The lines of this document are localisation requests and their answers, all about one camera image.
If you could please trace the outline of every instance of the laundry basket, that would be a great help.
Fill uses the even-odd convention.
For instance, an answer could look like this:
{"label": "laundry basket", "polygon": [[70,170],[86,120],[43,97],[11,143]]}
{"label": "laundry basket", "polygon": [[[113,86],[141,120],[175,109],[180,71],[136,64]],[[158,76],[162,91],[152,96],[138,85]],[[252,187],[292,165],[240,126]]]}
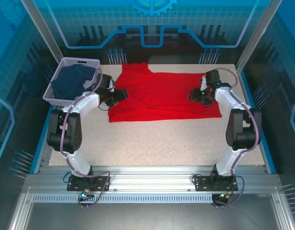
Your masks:
{"label": "laundry basket", "polygon": [[[74,103],[75,101],[73,100],[63,100],[63,99],[56,99],[54,94],[53,94],[53,89],[51,87],[51,82],[53,80],[55,80],[62,67],[65,66],[72,66],[74,64],[80,64],[83,66],[90,66],[93,67],[95,69],[100,67],[100,61],[97,59],[86,59],[86,58],[76,58],[76,57],[64,57],[62,58],[61,62],[59,63],[54,75],[52,76],[52,79],[43,95],[43,99],[47,102],[49,102],[52,105],[59,105],[59,106],[68,106],[72,103]],[[96,83],[96,73],[94,73],[93,79],[92,80],[87,80],[84,84],[83,87],[86,89],[88,87],[90,87],[92,84]]]}

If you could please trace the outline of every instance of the glass panel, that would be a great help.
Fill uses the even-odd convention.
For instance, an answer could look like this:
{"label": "glass panel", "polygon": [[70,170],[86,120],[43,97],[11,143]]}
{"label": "glass panel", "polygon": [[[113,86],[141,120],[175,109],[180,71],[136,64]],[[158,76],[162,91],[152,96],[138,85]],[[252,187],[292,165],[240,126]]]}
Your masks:
{"label": "glass panel", "polygon": [[35,2],[64,56],[211,64],[238,61],[269,0]]}
{"label": "glass panel", "polygon": [[[56,66],[21,2],[0,1],[0,230],[8,227],[31,166],[25,157],[33,158],[47,116],[44,74]],[[14,154],[21,149],[32,157]]]}
{"label": "glass panel", "polygon": [[295,1],[282,1],[244,73],[254,103],[262,110],[276,171],[284,185],[291,184],[295,181]]}

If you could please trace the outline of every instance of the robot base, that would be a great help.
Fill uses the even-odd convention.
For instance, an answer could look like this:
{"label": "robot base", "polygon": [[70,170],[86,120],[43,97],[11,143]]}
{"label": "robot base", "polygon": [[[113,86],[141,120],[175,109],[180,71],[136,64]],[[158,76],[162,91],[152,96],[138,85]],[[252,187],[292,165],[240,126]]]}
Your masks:
{"label": "robot base", "polygon": [[210,172],[210,176],[195,175],[193,181],[197,192],[238,191],[236,178],[234,176],[220,176],[215,165]]}
{"label": "robot base", "polygon": [[[71,175],[67,184],[67,191],[82,192],[86,188],[90,188],[91,192],[100,192],[105,185],[107,177],[98,176],[93,178],[78,177]],[[110,179],[104,191],[109,191]]]}

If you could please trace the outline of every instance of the red t-shirt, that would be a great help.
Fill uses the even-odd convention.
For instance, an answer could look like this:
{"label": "red t-shirt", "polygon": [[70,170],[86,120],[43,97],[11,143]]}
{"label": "red t-shirt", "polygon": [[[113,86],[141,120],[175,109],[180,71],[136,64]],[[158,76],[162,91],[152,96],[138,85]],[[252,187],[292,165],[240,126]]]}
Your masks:
{"label": "red t-shirt", "polygon": [[204,108],[188,99],[205,73],[153,73],[146,63],[122,69],[115,88],[129,97],[109,109],[110,122],[222,117],[218,104]]}

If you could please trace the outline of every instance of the speckled tabletop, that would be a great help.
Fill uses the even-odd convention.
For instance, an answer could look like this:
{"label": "speckled tabletop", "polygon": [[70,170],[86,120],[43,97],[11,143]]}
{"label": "speckled tabletop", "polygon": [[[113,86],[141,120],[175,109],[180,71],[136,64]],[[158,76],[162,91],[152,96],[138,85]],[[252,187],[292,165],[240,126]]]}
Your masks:
{"label": "speckled tabletop", "polygon": [[[236,72],[234,65],[149,65],[153,72],[202,73],[218,67]],[[121,65],[102,65],[103,73],[117,79]],[[235,78],[220,70],[223,82]],[[244,100],[240,84],[234,92]],[[229,112],[220,105],[222,118],[109,123],[107,112],[96,108],[82,121],[85,157],[92,166],[177,166],[213,165],[223,155]],[[256,147],[244,156],[243,165],[264,164]],[[52,152],[50,166],[66,166]]]}

